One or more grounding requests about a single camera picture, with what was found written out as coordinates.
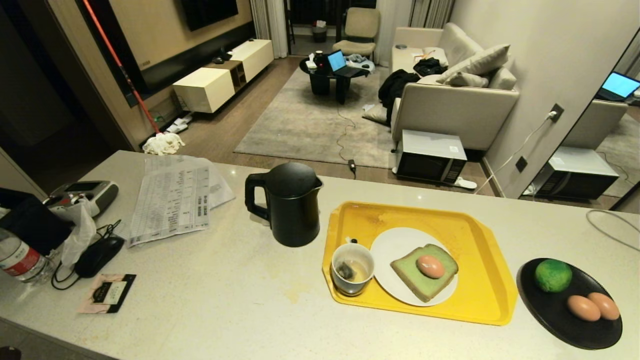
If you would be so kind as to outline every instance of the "beige sofa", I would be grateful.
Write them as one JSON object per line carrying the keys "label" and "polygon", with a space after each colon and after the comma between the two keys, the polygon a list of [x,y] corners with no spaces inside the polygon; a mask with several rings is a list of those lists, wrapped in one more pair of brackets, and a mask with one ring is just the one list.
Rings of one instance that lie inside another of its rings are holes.
{"label": "beige sofa", "polygon": [[628,107],[624,102],[591,101],[562,146],[597,149],[625,116]]}
{"label": "beige sofa", "polygon": [[[413,71],[414,55],[425,47],[444,49],[449,67],[482,51],[457,25],[448,23],[444,29],[397,28],[392,48],[391,71]],[[401,99],[396,99],[391,116],[393,139],[402,138],[402,130],[427,131],[457,135],[466,149],[487,150],[520,95],[516,90],[502,90],[505,79],[515,78],[506,68],[500,68],[491,78],[488,88],[451,87],[435,82],[438,76],[428,76],[421,83],[405,86]]]}

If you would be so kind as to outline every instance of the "red label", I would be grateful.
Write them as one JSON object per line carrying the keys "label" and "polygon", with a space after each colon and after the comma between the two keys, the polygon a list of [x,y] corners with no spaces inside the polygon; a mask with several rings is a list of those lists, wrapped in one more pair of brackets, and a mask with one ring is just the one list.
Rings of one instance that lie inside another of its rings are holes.
{"label": "red label", "polygon": [[31,268],[38,263],[38,260],[40,260],[40,254],[30,247],[22,260],[10,268],[5,268],[3,270],[11,276],[22,275],[31,270]]}

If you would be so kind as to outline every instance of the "kettle handle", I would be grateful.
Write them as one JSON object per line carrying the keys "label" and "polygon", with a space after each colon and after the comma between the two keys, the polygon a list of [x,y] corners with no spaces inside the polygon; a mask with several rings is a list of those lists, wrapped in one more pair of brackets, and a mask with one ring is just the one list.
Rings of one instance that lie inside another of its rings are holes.
{"label": "kettle handle", "polygon": [[255,188],[263,188],[265,185],[264,174],[251,174],[244,182],[244,205],[250,213],[269,221],[269,211],[255,204]]}

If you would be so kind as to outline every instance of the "black coffee table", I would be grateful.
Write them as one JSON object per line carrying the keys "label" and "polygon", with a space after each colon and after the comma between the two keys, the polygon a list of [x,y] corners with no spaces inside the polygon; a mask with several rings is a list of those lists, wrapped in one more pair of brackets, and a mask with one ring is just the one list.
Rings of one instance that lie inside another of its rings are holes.
{"label": "black coffee table", "polygon": [[[316,95],[329,95],[329,83],[331,79],[335,79],[335,99],[338,100],[339,103],[344,104],[347,91],[351,85],[351,78],[335,75],[333,71],[331,71],[331,67],[328,63],[323,67],[309,70],[306,64],[307,60],[309,60],[309,58],[304,58],[300,61],[300,69],[309,74],[309,79],[311,80],[311,91]],[[369,71],[363,69],[352,76],[352,78],[359,78],[360,76],[367,75],[369,75]]]}

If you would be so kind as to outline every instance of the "lime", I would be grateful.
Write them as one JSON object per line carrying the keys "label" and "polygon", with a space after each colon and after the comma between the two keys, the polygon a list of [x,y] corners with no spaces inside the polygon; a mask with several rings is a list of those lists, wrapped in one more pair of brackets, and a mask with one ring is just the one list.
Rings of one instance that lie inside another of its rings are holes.
{"label": "lime", "polygon": [[536,267],[536,284],[547,293],[559,293],[569,287],[572,272],[562,261],[547,259]]}

